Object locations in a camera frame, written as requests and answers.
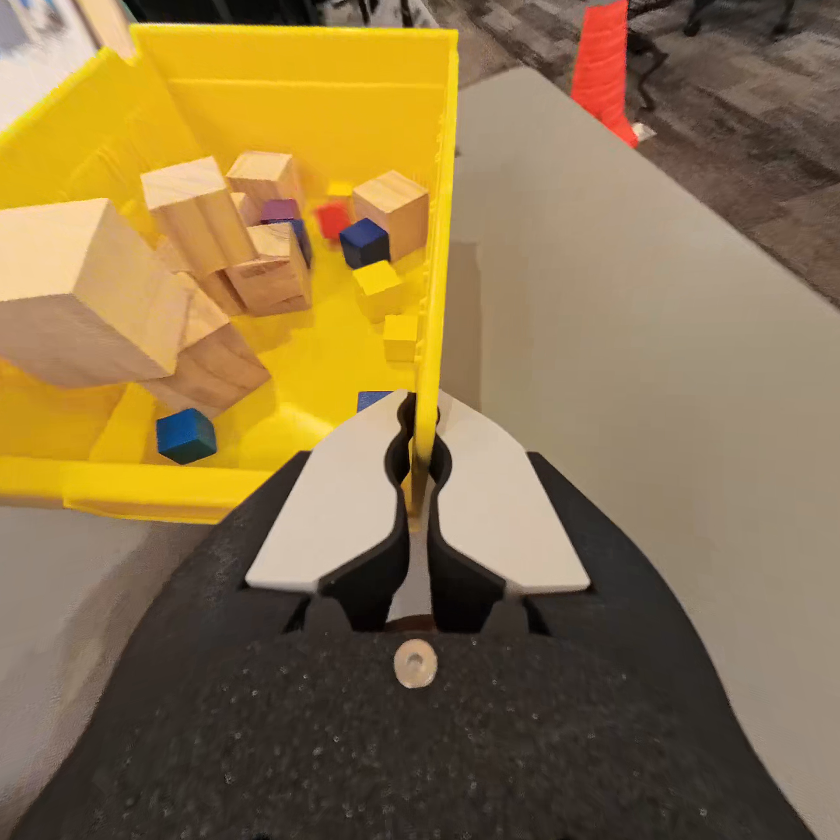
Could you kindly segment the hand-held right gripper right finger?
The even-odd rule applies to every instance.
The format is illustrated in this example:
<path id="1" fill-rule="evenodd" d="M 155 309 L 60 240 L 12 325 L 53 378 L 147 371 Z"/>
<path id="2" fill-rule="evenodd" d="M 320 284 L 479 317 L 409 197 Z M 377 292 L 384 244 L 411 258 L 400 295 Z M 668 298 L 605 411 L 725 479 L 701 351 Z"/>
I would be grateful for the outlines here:
<path id="1" fill-rule="evenodd" d="M 585 592 L 590 576 L 525 448 L 446 392 L 437 404 L 427 522 L 437 629 L 473 634 L 499 602 Z"/>

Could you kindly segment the pile of wooden coloured cubes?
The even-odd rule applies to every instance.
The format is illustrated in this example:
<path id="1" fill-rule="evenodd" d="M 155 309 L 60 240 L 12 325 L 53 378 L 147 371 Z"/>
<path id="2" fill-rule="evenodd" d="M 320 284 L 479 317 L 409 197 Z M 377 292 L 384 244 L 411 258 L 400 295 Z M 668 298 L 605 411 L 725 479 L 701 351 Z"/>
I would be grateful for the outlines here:
<path id="1" fill-rule="evenodd" d="M 140 177 L 153 247 L 105 196 L 2 210 L 2 456 L 145 463 L 156 415 L 195 408 L 214 424 L 213 467 L 267 469 L 309 448 L 357 392 L 416 384 L 384 318 L 417 315 L 418 267 L 399 266 L 400 308 L 380 318 L 337 249 L 319 263 L 296 207 L 291 156 L 244 153 Z"/>

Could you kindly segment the yellow plastic bin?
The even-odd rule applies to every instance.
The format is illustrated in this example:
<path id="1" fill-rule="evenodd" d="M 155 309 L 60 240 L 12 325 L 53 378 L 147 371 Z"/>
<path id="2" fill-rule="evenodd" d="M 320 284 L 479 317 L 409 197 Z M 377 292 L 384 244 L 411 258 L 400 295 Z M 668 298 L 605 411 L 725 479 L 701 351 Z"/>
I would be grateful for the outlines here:
<path id="1" fill-rule="evenodd" d="M 145 24 L 136 57 L 103 49 L 2 136 L 2 210 L 111 199 L 153 247 L 139 210 L 140 177 L 211 156 L 222 175 L 244 153 L 291 156 L 298 205 L 270 200 L 245 214 L 268 224 L 296 207 L 315 263 L 337 249 L 379 319 L 400 308 L 396 274 L 423 252 L 419 313 L 385 317 L 392 355 L 414 357 L 419 485 L 432 454 L 442 355 L 458 98 L 457 34 L 366 29 Z M 385 390 L 365 392 L 390 392 Z M 339 420 L 334 428 L 356 414 Z M 111 518 L 216 523 L 286 464 L 231 469 L 195 408 L 156 415 L 145 463 L 2 456 L 2 506 L 71 509 Z"/>

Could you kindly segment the black office chair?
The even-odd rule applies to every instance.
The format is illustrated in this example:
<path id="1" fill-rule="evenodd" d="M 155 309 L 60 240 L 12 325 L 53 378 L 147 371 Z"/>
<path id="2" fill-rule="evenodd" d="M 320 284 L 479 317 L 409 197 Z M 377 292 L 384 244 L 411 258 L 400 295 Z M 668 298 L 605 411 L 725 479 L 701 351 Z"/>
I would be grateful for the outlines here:
<path id="1" fill-rule="evenodd" d="M 681 34 L 696 37 L 710 18 L 714 23 L 726 22 L 757 28 L 770 21 L 770 11 L 778 14 L 766 31 L 767 39 L 774 41 L 789 34 L 796 1 L 693 1 L 689 4 Z"/>

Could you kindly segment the printed instruction sheet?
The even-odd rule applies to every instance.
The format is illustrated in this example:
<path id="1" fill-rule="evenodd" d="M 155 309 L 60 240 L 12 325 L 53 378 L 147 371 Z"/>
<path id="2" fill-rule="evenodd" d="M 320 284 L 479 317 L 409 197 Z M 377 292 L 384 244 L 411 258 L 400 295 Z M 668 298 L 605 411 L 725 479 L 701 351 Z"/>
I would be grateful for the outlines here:
<path id="1" fill-rule="evenodd" d="M 98 52 L 73 1 L 1 2 L 1 130 Z"/>

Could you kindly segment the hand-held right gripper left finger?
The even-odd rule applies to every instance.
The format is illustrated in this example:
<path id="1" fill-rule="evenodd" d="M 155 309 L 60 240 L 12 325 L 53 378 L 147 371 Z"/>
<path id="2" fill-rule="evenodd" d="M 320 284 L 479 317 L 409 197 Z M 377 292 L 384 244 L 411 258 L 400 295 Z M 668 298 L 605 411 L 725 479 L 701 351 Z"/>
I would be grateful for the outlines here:
<path id="1" fill-rule="evenodd" d="M 252 590 L 332 598 L 358 632 L 383 629 L 410 562 L 402 484 L 414 394 L 390 392 L 308 454 L 245 575 Z"/>

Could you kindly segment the orange traffic cone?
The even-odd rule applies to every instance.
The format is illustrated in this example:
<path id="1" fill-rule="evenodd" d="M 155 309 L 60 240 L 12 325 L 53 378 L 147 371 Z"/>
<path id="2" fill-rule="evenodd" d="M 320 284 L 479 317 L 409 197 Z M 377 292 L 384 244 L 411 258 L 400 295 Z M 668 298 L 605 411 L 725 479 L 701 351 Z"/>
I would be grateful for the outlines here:
<path id="1" fill-rule="evenodd" d="M 636 149 L 638 137 L 625 111 L 627 9 L 627 1 L 587 4 L 570 95 L 601 125 Z"/>

